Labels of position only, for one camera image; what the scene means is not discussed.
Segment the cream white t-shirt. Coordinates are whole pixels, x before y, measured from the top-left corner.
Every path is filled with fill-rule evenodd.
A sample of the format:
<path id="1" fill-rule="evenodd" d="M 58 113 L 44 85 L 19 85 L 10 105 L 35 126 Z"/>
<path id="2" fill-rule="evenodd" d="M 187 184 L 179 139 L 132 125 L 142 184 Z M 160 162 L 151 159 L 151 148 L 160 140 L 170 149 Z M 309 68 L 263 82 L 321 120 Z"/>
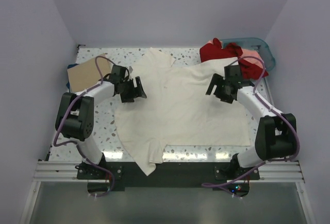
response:
<path id="1" fill-rule="evenodd" d="M 206 94 L 213 74 L 224 74 L 233 58 L 175 67 L 174 59 L 154 48 L 132 66 L 146 98 L 120 104 L 115 125 L 125 150 L 145 175 L 174 146 L 249 146 L 245 109 Z"/>

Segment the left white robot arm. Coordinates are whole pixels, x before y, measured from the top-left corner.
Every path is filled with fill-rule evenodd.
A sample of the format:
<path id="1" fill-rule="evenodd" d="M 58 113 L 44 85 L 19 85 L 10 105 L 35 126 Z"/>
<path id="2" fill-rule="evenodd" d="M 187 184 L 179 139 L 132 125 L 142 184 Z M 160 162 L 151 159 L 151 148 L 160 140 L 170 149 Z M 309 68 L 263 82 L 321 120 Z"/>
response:
<path id="1" fill-rule="evenodd" d="M 94 108 L 116 95 L 122 103 L 134 102 L 138 97 L 147 98 L 139 76 L 130 77 L 128 68 L 114 65 L 109 74 L 101 75 L 93 86 L 76 93 L 62 95 L 55 122 L 54 147 L 74 144 L 89 166 L 89 174 L 96 179 L 106 175 L 105 156 L 93 138 Z"/>

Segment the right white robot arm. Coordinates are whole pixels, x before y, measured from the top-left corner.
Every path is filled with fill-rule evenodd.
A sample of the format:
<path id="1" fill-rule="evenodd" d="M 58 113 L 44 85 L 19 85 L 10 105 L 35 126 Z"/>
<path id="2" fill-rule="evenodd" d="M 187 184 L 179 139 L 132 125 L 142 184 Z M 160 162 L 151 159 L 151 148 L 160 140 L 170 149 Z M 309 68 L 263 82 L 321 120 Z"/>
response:
<path id="1" fill-rule="evenodd" d="M 254 145 L 237 153 L 225 166 L 219 168 L 225 179 L 242 179 L 249 169 L 272 160 L 288 159 L 299 150 L 296 118 L 273 107 L 257 91 L 256 85 L 244 79 L 240 66 L 228 65 L 224 76 L 213 74 L 206 94 L 213 94 L 222 102 L 242 104 L 258 121 Z"/>

